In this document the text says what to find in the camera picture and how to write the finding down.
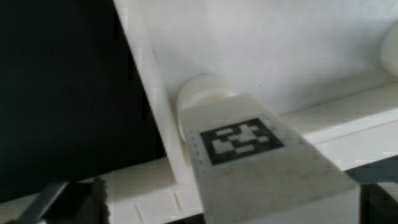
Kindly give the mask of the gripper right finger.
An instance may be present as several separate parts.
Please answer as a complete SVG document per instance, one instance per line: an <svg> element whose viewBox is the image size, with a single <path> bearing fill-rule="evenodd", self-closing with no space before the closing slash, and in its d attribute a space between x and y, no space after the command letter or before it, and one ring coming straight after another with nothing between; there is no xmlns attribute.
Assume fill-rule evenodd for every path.
<svg viewBox="0 0 398 224"><path fill-rule="evenodd" d="M376 184L360 186L358 224L398 224L398 200Z"/></svg>

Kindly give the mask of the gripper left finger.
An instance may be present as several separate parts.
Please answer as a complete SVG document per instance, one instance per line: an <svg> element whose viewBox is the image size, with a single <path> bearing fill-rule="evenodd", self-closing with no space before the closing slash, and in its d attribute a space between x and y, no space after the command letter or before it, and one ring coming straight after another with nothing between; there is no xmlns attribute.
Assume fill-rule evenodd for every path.
<svg viewBox="0 0 398 224"><path fill-rule="evenodd" d="M49 184L10 224L108 224L102 179Z"/></svg>

